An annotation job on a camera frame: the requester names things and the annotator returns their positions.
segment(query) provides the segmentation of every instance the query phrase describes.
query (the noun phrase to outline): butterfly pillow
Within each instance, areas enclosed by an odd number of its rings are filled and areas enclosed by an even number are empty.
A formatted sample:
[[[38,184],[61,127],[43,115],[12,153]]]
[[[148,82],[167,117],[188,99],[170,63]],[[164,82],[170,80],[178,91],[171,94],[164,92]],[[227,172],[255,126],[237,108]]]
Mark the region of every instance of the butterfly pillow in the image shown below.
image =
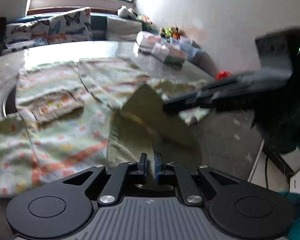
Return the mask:
[[[28,23],[13,23],[6,27],[6,44],[46,38],[50,28],[48,19],[40,19]]]
[[[50,17],[49,44],[91,41],[90,11],[85,7]]]

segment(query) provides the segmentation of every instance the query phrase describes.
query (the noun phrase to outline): black tool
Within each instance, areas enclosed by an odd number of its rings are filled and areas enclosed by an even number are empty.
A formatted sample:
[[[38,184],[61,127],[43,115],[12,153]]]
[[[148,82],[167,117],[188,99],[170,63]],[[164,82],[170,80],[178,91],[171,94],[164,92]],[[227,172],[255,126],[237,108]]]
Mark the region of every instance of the black tool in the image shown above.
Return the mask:
[[[262,68],[233,75],[168,100],[166,113],[201,107],[219,112],[259,110],[300,99],[300,28],[256,38]]]
[[[16,196],[7,207],[11,230],[17,240],[230,240],[276,239],[293,224],[283,195],[208,166],[189,172],[160,154],[154,162],[157,184],[174,187],[169,194],[135,186],[146,183],[142,153],[139,163],[97,165]]]

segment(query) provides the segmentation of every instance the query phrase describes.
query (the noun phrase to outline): round black disc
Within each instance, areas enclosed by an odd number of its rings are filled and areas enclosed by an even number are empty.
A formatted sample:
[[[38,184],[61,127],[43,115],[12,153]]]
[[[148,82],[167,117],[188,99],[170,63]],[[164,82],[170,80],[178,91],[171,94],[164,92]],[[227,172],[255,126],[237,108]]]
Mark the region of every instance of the round black disc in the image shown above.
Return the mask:
[[[243,239],[275,239],[287,233],[295,208],[285,197],[256,185],[229,185],[210,203],[215,224]]]
[[[78,186],[52,183],[13,198],[7,220],[13,233],[52,239],[81,228],[93,214],[91,201]]]

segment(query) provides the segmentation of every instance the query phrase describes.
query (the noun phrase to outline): gray textured grip plate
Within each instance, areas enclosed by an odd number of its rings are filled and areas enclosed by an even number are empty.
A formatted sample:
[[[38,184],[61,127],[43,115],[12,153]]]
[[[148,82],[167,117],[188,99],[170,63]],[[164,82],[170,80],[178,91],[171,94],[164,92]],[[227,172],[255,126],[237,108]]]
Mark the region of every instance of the gray textured grip plate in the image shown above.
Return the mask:
[[[102,207],[92,221],[67,240],[230,240],[203,210],[182,205],[176,197],[125,197]]]

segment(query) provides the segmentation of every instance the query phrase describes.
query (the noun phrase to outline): blanket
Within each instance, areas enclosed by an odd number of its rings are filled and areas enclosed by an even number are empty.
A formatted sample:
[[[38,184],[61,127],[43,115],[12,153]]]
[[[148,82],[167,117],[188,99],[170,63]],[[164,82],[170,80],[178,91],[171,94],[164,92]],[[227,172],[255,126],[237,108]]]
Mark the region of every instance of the blanket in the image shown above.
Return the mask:
[[[140,86],[148,84],[158,98],[167,99],[203,83],[154,79],[126,58],[83,59],[21,71],[18,111],[0,122],[0,197],[14,196],[96,164],[108,169],[116,166],[122,152],[108,156],[114,114]],[[205,110],[195,110],[181,117],[189,121],[205,114]],[[173,139],[160,125],[141,124]]]

